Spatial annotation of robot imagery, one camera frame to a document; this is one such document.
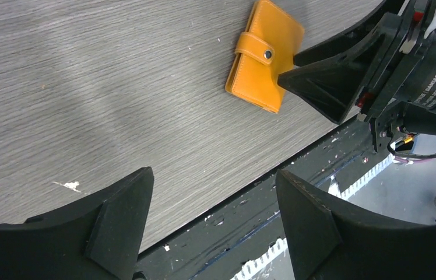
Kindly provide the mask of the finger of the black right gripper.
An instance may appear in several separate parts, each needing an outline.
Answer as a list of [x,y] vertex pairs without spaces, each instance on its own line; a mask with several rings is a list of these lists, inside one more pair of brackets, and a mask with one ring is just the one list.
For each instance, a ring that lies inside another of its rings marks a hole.
[[398,14],[403,4],[404,0],[382,1],[368,15],[348,29],[296,54],[293,59],[294,65],[302,67],[350,49],[375,27],[385,13]]
[[355,104],[363,78],[379,44],[377,25],[350,49],[279,75],[278,85],[300,97],[335,124],[340,124]]

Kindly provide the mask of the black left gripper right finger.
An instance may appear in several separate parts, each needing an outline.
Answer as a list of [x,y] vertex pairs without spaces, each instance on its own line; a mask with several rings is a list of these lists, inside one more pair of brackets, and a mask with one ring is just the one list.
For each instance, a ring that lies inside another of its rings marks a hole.
[[383,216],[276,175],[295,279],[436,279],[436,225]]

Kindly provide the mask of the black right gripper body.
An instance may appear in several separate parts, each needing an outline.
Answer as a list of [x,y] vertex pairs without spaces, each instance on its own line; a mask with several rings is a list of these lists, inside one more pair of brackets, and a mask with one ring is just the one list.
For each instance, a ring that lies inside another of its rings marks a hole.
[[436,1],[409,3],[403,15],[410,21],[402,23],[406,37],[398,48],[386,52],[388,79],[358,100],[375,150],[394,152],[391,142],[404,135],[436,136]]

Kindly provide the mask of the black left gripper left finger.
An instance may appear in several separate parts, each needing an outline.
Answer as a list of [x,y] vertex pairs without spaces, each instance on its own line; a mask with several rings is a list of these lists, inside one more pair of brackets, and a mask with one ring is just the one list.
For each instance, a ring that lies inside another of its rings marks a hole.
[[143,167],[22,224],[0,224],[0,279],[133,279],[153,186]]

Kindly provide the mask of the orange leather card holder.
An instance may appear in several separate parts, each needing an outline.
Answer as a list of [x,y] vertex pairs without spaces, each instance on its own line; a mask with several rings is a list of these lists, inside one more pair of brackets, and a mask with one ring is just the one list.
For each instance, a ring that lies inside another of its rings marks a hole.
[[277,113],[286,92],[277,84],[278,77],[293,69],[304,33],[304,27],[272,1],[256,1],[238,37],[226,91]]

